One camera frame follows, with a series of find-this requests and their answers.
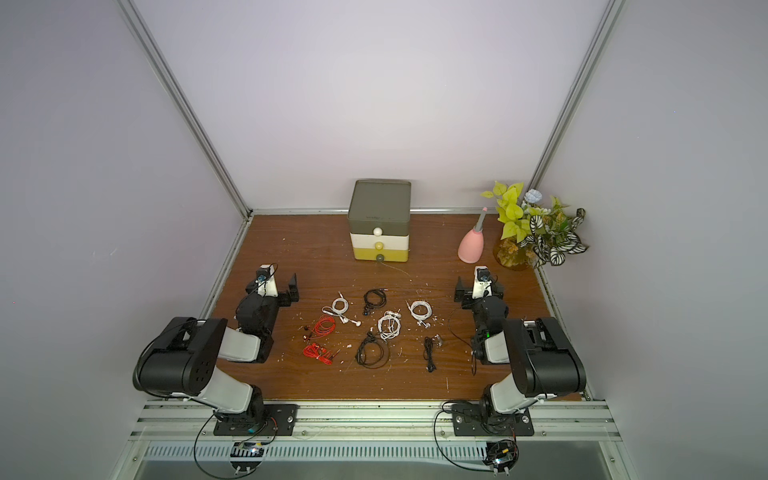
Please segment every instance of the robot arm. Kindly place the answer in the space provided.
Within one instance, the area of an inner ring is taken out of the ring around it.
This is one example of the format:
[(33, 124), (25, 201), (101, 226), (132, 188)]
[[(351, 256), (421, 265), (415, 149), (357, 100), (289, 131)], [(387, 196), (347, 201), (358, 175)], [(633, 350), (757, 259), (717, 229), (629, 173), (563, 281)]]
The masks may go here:
[(512, 373), (488, 390), (496, 412), (520, 412), (542, 394), (584, 390), (584, 366), (556, 319), (509, 319), (499, 335), (505, 340)]
[(288, 282), (288, 290), (278, 292), (275, 283), (275, 265), (262, 265), (256, 272), (256, 279), (246, 286), (245, 292), (246, 296), (237, 306), (234, 318), (241, 332), (258, 338), (257, 355), (253, 360), (232, 360), (264, 363), (274, 344), (272, 331), (275, 328), (278, 310), (281, 306), (290, 306), (292, 302), (299, 301), (296, 274), (294, 273)]
[(485, 364), (509, 363), (511, 368), (501, 382), (485, 388), (479, 405), (483, 423), (512, 425), (515, 417), (522, 416), (541, 396), (584, 390), (586, 376), (558, 321), (508, 319), (503, 287), (491, 278), (487, 267), (477, 266), (471, 289), (458, 279), (454, 301), (472, 310), (475, 357)]
[(248, 362), (255, 359), (258, 346), (258, 338), (227, 328), (225, 319), (178, 316), (139, 358), (134, 387), (151, 395), (197, 400), (212, 407), (217, 416), (242, 414), (254, 397), (260, 400), (260, 392), (219, 370), (216, 359)]

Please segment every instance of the cable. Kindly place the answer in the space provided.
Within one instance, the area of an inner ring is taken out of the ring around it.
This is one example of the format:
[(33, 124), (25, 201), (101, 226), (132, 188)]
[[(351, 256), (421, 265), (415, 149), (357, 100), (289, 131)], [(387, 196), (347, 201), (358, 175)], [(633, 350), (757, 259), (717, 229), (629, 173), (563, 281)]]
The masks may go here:
[[(414, 303), (408, 303), (408, 300), (406, 300), (406, 305), (408, 305), (408, 310), (411, 312), (411, 316), (413, 316), (413, 318), (417, 319), (419, 322), (423, 322), (424, 320), (432, 316), (432, 307), (423, 300), (417, 300)], [(417, 306), (425, 306), (427, 309), (427, 313), (423, 315), (414, 313), (413, 310), (415, 310)]]
[[(369, 344), (376, 345), (379, 347), (379, 358), (374, 360), (373, 362), (367, 362), (366, 361), (366, 346)], [(378, 364), (379, 362), (384, 359), (384, 362), (382, 362), (381, 365), (374, 366)], [(357, 347), (357, 354), (355, 354), (355, 360), (357, 360), (358, 365), (362, 365), (366, 367), (367, 369), (380, 369), (386, 363), (389, 361), (389, 346), (386, 344), (384, 340), (376, 338), (373, 333), (368, 332), (366, 334), (366, 338), (362, 339), (362, 342), (360, 343), (360, 346)]]
[(319, 320), (317, 320), (315, 326), (312, 327), (310, 334), (304, 336), (304, 340), (309, 343), (311, 339), (318, 339), (330, 335), (331, 332), (335, 329), (336, 321), (333, 319), (333, 317), (331, 315), (323, 315)]
[(379, 319), (379, 336), (385, 342), (393, 339), (400, 334), (400, 318), (402, 316), (391, 310), (387, 310), (383, 317)]
[[(381, 308), (386, 305), (386, 288), (374, 288), (371, 290), (368, 290), (365, 295), (362, 296), (362, 300), (366, 303), (365, 308), (362, 309), (363, 315), (370, 315), (370, 313), (373, 311), (373, 309)], [(368, 295), (374, 294), (379, 298), (379, 301), (377, 303), (373, 303), (370, 300), (368, 300)]]
[(194, 438), (194, 445), (192, 445), (192, 458), (194, 459), (194, 464), (197, 465), (197, 467), (200, 469), (200, 471), (203, 472), (205, 475), (208, 475), (211, 478), (218, 478), (218, 480), (237, 480), (238, 478), (247, 477), (248, 475), (254, 473), (256, 471), (255, 467), (253, 468), (253, 470), (250, 470), (245, 475), (238, 475), (238, 476), (234, 476), (234, 477), (220, 477), (218, 475), (214, 475), (214, 474), (208, 472), (205, 468), (203, 468), (200, 465), (200, 462), (197, 461), (197, 440), (200, 438), (200, 433), (203, 432), (203, 429), (205, 428), (206, 425), (208, 425), (208, 422), (210, 422), (210, 420), (214, 417), (214, 415), (216, 415), (216, 414), (214, 413), (213, 415), (208, 417), (208, 420), (206, 420), (205, 423), (203, 424), (203, 426), (200, 427), (200, 431), (197, 432), (197, 436)]
[[(482, 300), (482, 299), (478, 299), (475, 302), (472, 302), (471, 305), (474, 305), (475, 303), (477, 303), (480, 300)], [(472, 366), (470, 367), (470, 369), (472, 371), (472, 376), (475, 376), (475, 374), (478, 372), (478, 360), (477, 360), (477, 357), (475, 356), (475, 349), (472, 348), (472, 344), (470, 342), (467, 342), (462, 337), (456, 335), (455, 332), (453, 331), (453, 329), (451, 328), (451, 318), (453, 318), (453, 314), (456, 313), (456, 310), (460, 310), (460, 309), (461, 309), (460, 306), (456, 307), (451, 312), (451, 314), (448, 315), (448, 322), (447, 322), (448, 323), (448, 331), (451, 333), (451, 335), (453, 335), (457, 339), (461, 340), (462, 342), (466, 343), (467, 346), (469, 347), (469, 351), (472, 352)]]
[[(336, 304), (338, 302), (343, 303), (344, 307), (337, 309), (336, 308)], [(344, 295), (342, 295), (341, 292), (339, 292), (339, 298), (334, 300), (333, 303), (331, 303), (331, 306), (324, 306), (323, 307), (323, 313), (325, 313), (326, 315), (338, 316), (339, 319), (341, 320), (341, 323), (352, 322), (355, 325), (360, 326), (360, 322), (358, 322), (357, 320), (349, 319), (349, 318), (344, 316), (344, 313), (348, 309), (349, 309), (349, 302), (347, 302), (346, 298), (344, 298)]]
[(451, 462), (453, 465), (455, 465), (455, 466), (457, 466), (459, 468), (463, 468), (464, 470), (469, 470), (470, 472), (488, 472), (488, 473), (492, 473), (493, 471), (489, 470), (487, 468), (469, 468), (469, 467), (465, 467), (465, 466), (459, 465), (458, 463), (456, 463), (453, 460), (451, 460), (450, 458), (448, 458), (448, 456), (445, 454), (445, 452), (443, 452), (442, 449), (440, 448), (440, 444), (437, 441), (437, 418), (440, 416), (441, 413), (450, 413), (450, 412), (446, 412), (445, 411), (445, 404), (446, 403), (450, 403), (450, 402), (451, 402), (451, 400), (448, 400), (448, 401), (442, 403), (442, 405), (440, 406), (440, 411), (437, 412), (437, 414), (435, 415), (435, 421), (432, 423), (432, 434), (435, 437), (435, 446), (437, 447), (438, 451), (440, 452), (440, 455), (442, 455), (443, 458), (445, 458), (446, 460)]
[(433, 341), (428, 336), (424, 337), (424, 360), (427, 361), (427, 372), (434, 372), (437, 370), (435, 362), (432, 361), (432, 345)]
[(333, 357), (335, 355), (328, 355), (330, 351), (324, 349), (322, 346), (313, 343), (304, 347), (304, 356), (308, 356), (311, 359), (318, 359), (320, 362), (326, 365), (333, 364)]
[[(442, 449), (440, 448), (440, 444), (437, 441), (437, 419), (438, 419), (438, 417), (440, 416), (441, 413), (448, 413), (448, 414), (452, 413), (452, 412), (446, 412), (446, 410), (445, 410), (445, 405), (447, 405), (449, 403), (465, 403), (467, 405), (474, 405), (471, 402), (468, 402), (466, 400), (446, 400), (445, 402), (442, 403), (442, 405), (440, 405), (440, 411), (437, 412), (437, 414), (435, 415), (435, 421), (432, 423), (432, 434), (433, 434), (433, 436), (435, 438), (435, 446), (437, 447), (438, 451), (440, 452), (440, 455), (442, 455), (443, 458), (445, 458), (446, 460), (451, 462), (453, 465), (455, 465), (455, 466), (457, 466), (459, 468), (463, 468), (464, 470), (469, 470), (471, 472), (488, 472), (488, 473), (493, 473), (492, 469), (486, 470), (486, 469), (483, 469), (483, 468), (469, 468), (469, 467), (465, 467), (465, 466), (459, 465), (458, 463), (456, 463), (453, 460), (451, 460), (450, 458), (448, 458), (448, 456), (445, 454), (445, 452), (443, 452)], [(468, 419), (473, 419), (473, 420), (475, 420), (477, 422), (480, 422), (480, 424), (483, 425), (482, 419), (480, 419), (477, 416), (469, 415), (466, 412), (463, 412), (462, 415), (467, 417)], [(498, 446), (502, 442), (510, 442), (515, 447), (515, 450), (514, 450), (514, 453), (513, 453), (513, 456), (514, 456), (515, 460), (512, 463), (512, 466), (514, 466), (515, 463), (519, 460), (519, 451), (518, 451), (517, 436), (515, 435), (515, 427), (513, 425), (512, 425), (512, 439), (502, 439), (502, 440), (499, 440), (499, 441), (497, 441), (494, 444), (494, 446)]]
[[(272, 421), (274, 422), (274, 424), (275, 424), (275, 432), (274, 432), (274, 434), (272, 435), (272, 439), (270, 439), (270, 440), (269, 440), (267, 443), (259, 443), (259, 442), (258, 442), (258, 443), (257, 443), (257, 445), (258, 445), (259, 447), (266, 447), (266, 446), (267, 446), (267, 445), (269, 445), (270, 443), (274, 442), (274, 441), (275, 441), (275, 439), (277, 438), (277, 420), (275, 420), (275, 417), (270, 417), (270, 420), (272, 420)], [(266, 422), (264, 422), (264, 425), (263, 425), (263, 426), (262, 426), (262, 427), (259, 429), (259, 431), (258, 431), (258, 432), (254, 433), (253, 435), (251, 435), (251, 436), (250, 436), (250, 437), (248, 437), (247, 439), (245, 439), (245, 440), (243, 440), (242, 442), (240, 442), (240, 444), (238, 445), (238, 447), (237, 447), (237, 448), (238, 448), (239, 450), (247, 450), (247, 449), (244, 449), (244, 448), (243, 448), (243, 444), (245, 444), (246, 442), (249, 442), (249, 441), (250, 441), (250, 440), (251, 440), (253, 437), (257, 437), (257, 436), (259, 436), (259, 435), (261, 434), (261, 431), (262, 431), (262, 430), (264, 430), (264, 429), (266, 428), (266, 426), (267, 426), (267, 423), (266, 423)]]
[(396, 266), (393, 266), (393, 265), (389, 265), (389, 264), (387, 264), (387, 263), (384, 263), (384, 259), (381, 259), (381, 260), (379, 260), (379, 259), (377, 258), (377, 259), (376, 259), (376, 261), (377, 261), (377, 262), (379, 262), (379, 263), (381, 263), (383, 266), (388, 266), (389, 268), (393, 268), (393, 269), (395, 269), (395, 270), (400, 270), (400, 271), (401, 271), (401, 272), (403, 272), (405, 275), (411, 276), (411, 274), (410, 274), (410, 273), (406, 272), (406, 271), (405, 271), (405, 270), (403, 270), (402, 268), (398, 268), (398, 267), (396, 267)]

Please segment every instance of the green leaf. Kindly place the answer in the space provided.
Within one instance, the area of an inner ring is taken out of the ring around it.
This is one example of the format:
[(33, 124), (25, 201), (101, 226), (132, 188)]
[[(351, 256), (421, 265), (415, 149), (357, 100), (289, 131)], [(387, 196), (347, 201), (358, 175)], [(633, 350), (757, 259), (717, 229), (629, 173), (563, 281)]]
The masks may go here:
[(504, 192), (506, 191), (507, 191), (507, 186), (499, 182), (496, 182), (495, 187), (493, 187), (493, 193), (498, 196), (503, 195)]
[(509, 217), (507, 217), (507, 213), (504, 211), (503, 208), (496, 207), (496, 211), (498, 212), (498, 221), (502, 223), (509, 222)]
[(504, 224), (504, 230), (502, 230), (502, 240), (505, 238), (509, 238), (512, 235), (517, 235), (518, 232), (518, 226), (515, 225), (515, 222), (508, 222)]
[(510, 185), (510, 188), (514, 188), (518, 191), (518, 197), (520, 197), (520, 194), (523, 193), (523, 183), (520, 182), (519, 184)]
[(518, 201), (518, 197), (520, 196), (520, 192), (518, 192), (518, 189), (515, 188), (515, 186), (509, 187), (509, 189), (502, 195), (502, 198), (510, 203), (516, 203)]
[(517, 220), (523, 216), (523, 209), (521, 209), (517, 204), (509, 204), (506, 211), (507, 217), (509, 217), (510, 220)]

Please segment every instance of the black cable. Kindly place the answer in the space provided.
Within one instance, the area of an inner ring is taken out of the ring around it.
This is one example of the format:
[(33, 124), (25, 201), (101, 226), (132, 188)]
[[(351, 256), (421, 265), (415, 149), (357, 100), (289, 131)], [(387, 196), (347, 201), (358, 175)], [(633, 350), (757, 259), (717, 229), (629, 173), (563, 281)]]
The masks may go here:
[[(270, 441), (268, 441), (267, 443), (262, 443), (262, 444), (261, 444), (261, 446), (263, 446), (263, 447), (266, 447), (266, 446), (267, 446), (267, 445), (269, 445), (270, 443), (274, 442), (274, 441), (275, 441), (275, 439), (277, 438), (277, 420), (275, 420), (275, 417), (270, 417), (270, 420), (272, 420), (272, 421), (274, 422), (274, 424), (275, 424), (275, 433), (272, 435), (272, 439), (271, 439)], [(243, 446), (243, 444), (244, 444), (245, 442), (250, 442), (250, 440), (251, 440), (253, 437), (257, 437), (257, 436), (261, 435), (261, 431), (262, 431), (262, 430), (264, 430), (264, 429), (266, 428), (266, 426), (267, 426), (267, 425), (269, 425), (269, 423), (268, 423), (268, 422), (264, 422), (264, 425), (262, 425), (262, 426), (261, 426), (261, 428), (259, 429), (259, 431), (258, 431), (258, 432), (256, 432), (256, 433), (254, 433), (253, 435), (251, 435), (251, 436), (250, 436), (250, 437), (248, 437), (247, 439), (243, 440), (242, 442), (240, 442), (240, 446), (242, 447), (242, 446)]]
[[(379, 358), (376, 359), (374, 362), (366, 361), (366, 346), (370, 344), (373, 344), (379, 347)], [(381, 362), (382, 359), (384, 359), (384, 362), (382, 362), (381, 365), (374, 366), (377, 363)], [(366, 334), (366, 338), (362, 339), (360, 346), (357, 347), (357, 354), (355, 354), (355, 360), (357, 360), (358, 365), (362, 365), (367, 369), (371, 369), (371, 370), (380, 369), (384, 365), (386, 365), (387, 362), (389, 361), (389, 346), (386, 344), (384, 340), (377, 338), (373, 335), (373, 333), (368, 332)]]
[(210, 420), (214, 417), (214, 415), (211, 415), (210, 417), (208, 417), (208, 420), (206, 420), (205, 423), (203, 424), (203, 426), (200, 427), (200, 431), (197, 432), (197, 436), (194, 438), (194, 445), (192, 445), (192, 458), (194, 459), (194, 464), (197, 465), (197, 467), (200, 469), (200, 471), (203, 472), (205, 475), (208, 475), (211, 478), (218, 478), (218, 480), (237, 480), (238, 478), (247, 477), (248, 475), (254, 473), (256, 471), (256, 467), (254, 467), (253, 470), (251, 470), (250, 472), (246, 473), (245, 475), (239, 475), (239, 476), (235, 476), (235, 477), (220, 477), (218, 475), (214, 475), (214, 474), (208, 472), (197, 461), (197, 440), (200, 438), (200, 433), (203, 432), (203, 429), (205, 428), (206, 425), (208, 425), (208, 422), (210, 422)]
[[(362, 300), (366, 303), (365, 308), (362, 309), (363, 315), (370, 315), (373, 309), (381, 308), (386, 305), (386, 289), (374, 288), (368, 290), (365, 295), (362, 296)], [(368, 295), (374, 294), (379, 298), (379, 301), (374, 303), (368, 300)]]
[(427, 372), (430, 372), (430, 373), (437, 370), (437, 367), (435, 366), (435, 362), (432, 361), (433, 345), (434, 345), (434, 341), (428, 336), (425, 336), (424, 337), (424, 360), (427, 361)]
[[(475, 303), (479, 302), (482, 299), (477, 299), (475, 302), (472, 302), (470, 305), (474, 305)], [(469, 347), (469, 351), (472, 352), (472, 366), (470, 367), (472, 369), (472, 376), (475, 376), (475, 374), (478, 372), (478, 360), (475, 356), (475, 349), (472, 348), (472, 344), (470, 342), (467, 342), (462, 337), (455, 334), (453, 329), (451, 328), (451, 318), (453, 318), (453, 314), (456, 313), (456, 310), (460, 310), (461, 307), (455, 308), (450, 315), (448, 315), (448, 331), (456, 337), (457, 339), (461, 340), (462, 342), (466, 343), (466, 345)]]
[[(442, 405), (440, 405), (440, 411), (437, 412), (437, 415), (435, 415), (435, 421), (432, 423), (432, 434), (433, 434), (433, 436), (435, 438), (435, 446), (437, 447), (438, 451), (440, 452), (440, 455), (442, 455), (443, 458), (445, 458), (446, 460), (451, 462), (453, 465), (455, 465), (455, 466), (457, 466), (459, 468), (463, 468), (464, 470), (469, 470), (470, 472), (488, 472), (488, 473), (493, 473), (492, 469), (486, 470), (486, 469), (483, 469), (483, 468), (469, 468), (469, 467), (465, 467), (465, 466), (459, 465), (458, 463), (456, 463), (453, 460), (451, 460), (450, 458), (448, 458), (448, 456), (445, 454), (445, 452), (443, 452), (442, 449), (440, 448), (440, 444), (437, 441), (437, 418), (440, 416), (441, 413), (452, 413), (452, 412), (446, 412), (446, 410), (445, 410), (445, 405), (448, 404), (448, 403), (465, 403), (465, 404), (471, 405), (471, 406), (474, 405), (473, 403), (468, 402), (467, 400), (446, 400), (445, 402), (442, 403)], [(467, 418), (469, 418), (469, 419), (473, 419), (475, 421), (478, 421), (482, 425), (482, 420), (479, 417), (474, 416), (474, 415), (468, 415), (466, 412), (463, 412), (462, 415), (467, 417)], [(502, 440), (497, 441), (495, 443), (495, 445), (499, 445), (502, 442), (507, 441), (507, 442), (510, 442), (511, 444), (513, 444), (515, 446), (515, 453), (514, 453), (515, 462), (512, 464), (514, 466), (514, 464), (519, 459), (518, 443), (517, 443), (517, 437), (515, 436), (515, 427), (514, 426), (512, 426), (512, 435), (513, 435), (513, 439), (502, 439)]]
[(456, 463), (453, 460), (451, 460), (450, 458), (448, 458), (448, 456), (445, 454), (445, 452), (443, 452), (442, 449), (440, 448), (440, 444), (437, 441), (437, 418), (440, 416), (441, 413), (450, 413), (450, 412), (446, 412), (445, 411), (445, 404), (446, 403), (450, 403), (450, 402), (451, 402), (451, 400), (448, 400), (447, 402), (443, 402), (442, 403), (442, 405), (440, 406), (440, 411), (437, 412), (437, 414), (435, 415), (435, 421), (432, 423), (432, 434), (435, 436), (435, 446), (437, 447), (438, 452), (440, 452), (440, 455), (442, 455), (443, 458), (445, 458), (446, 460), (451, 462), (453, 465), (455, 465), (455, 466), (457, 466), (459, 468), (463, 468), (464, 470), (469, 470), (470, 472), (488, 472), (488, 473), (492, 473), (493, 471), (490, 470), (490, 469), (487, 469), (487, 468), (469, 468), (469, 467), (465, 467), (465, 466), (459, 465), (458, 463)]

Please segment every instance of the aluminum frame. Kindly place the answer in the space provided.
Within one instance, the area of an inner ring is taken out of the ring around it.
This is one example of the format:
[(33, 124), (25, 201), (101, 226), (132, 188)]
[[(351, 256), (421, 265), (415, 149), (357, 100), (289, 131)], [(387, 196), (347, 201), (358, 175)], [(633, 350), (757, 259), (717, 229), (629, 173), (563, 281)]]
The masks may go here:
[[(432, 433), (442, 402), (334, 400), (298, 404), (300, 413), (293, 435), (278, 437), (270, 445), (272, 450), (265, 452), (265, 462), (399, 460), (447, 464), (434, 449)], [(195, 437), (210, 413), (210, 407), (181, 399), (147, 401), (111, 480), (135, 478), (148, 452), (147, 458), (156, 461), (189, 461)], [(530, 413), (536, 434), (518, 441), (599, 442), (611, 477), (635, 480), (606, 402), (540, 402)], [(460, 462), (476, 461), (486, 440), (501, 438), (457, 437), (447, 414), (441, 415), (435, 430), (440, 446)], [(230, 461), (228, 452), (233, 442), (244, 437), (214, 436), (213, 431), (214, 423), (208, 422), (197, 442), (198, 456)]]
[(187, 100), (186, 95), (184, 95), (184, 91), (181, 90), (179, 82), (176, 80), (170, 66), (165, 61), (160, 48), (157, 46), (157, 42), (152, 37), (152, 34), (136, 8), (136, 5), (132, 0), (115, 0), (115, 2), (118, 4), (118, 8), (128, 29), (131, 30), (131, 33), (144, 50), (144, 54), (154, 70), (157, 79), (163, 85), (168, 96), (178, 108), (181, 117), (190, 128), (197, 144), (200, 145), (200, 148), (203, 150), (206, 159), (208, 159), (210, 166), (214, 169), (214, 173), (219, 178), (219, 182), (221, 182), (221, 185), (230, 196), (235, 208), (237, 208), (237, 211), (240, 212), (240, 215), (242, 215), (243, 218), (248, 218), (251, 212), (250, 207), (248, 207), (245, 200), (240, 195), (232, 177), (224, 166), (213, 143), (211, 143), (200, 119), (197, 118), (197, 115), (194, 113), (192, 105)]
[(541, 179), (544, 177), (554, 153), (563, 139), (566, 129), (568, 129), (568, 124), (571, 123), (571, 119), (578, 108), (581, 97), (584, 94), (587, 84), (592, 76), (592, 72), (594, 71), (594, 67), (600, 60), (603, 48), (616, 25), (616, 19), (619, 16), (622, 7), (624, 7), (625, 1), (626, 0), (608, 1), (608, 5), (606, 5), (605, 11), (603, 12), (603, 17), (598, 24), (598, 29), (594, 33), (594, 37), (592, 37), (592, 41), (587, 49), (587, 54), (581, 62), (576, 78), (571, 85), (571, 89), (568, 91), (568, 96), (565, 98), (563, 108), (560, 110), (558, 119), (554, 123), (552, 133), (549, 134), (547, 143), (544, 146), (544, 151), (541, 153), (541, 158), (534, 170), (533, 177), (531, 177), (531, 181), (528, 182), (528, 188), (538, 188), (538, 185), (541, 183)]

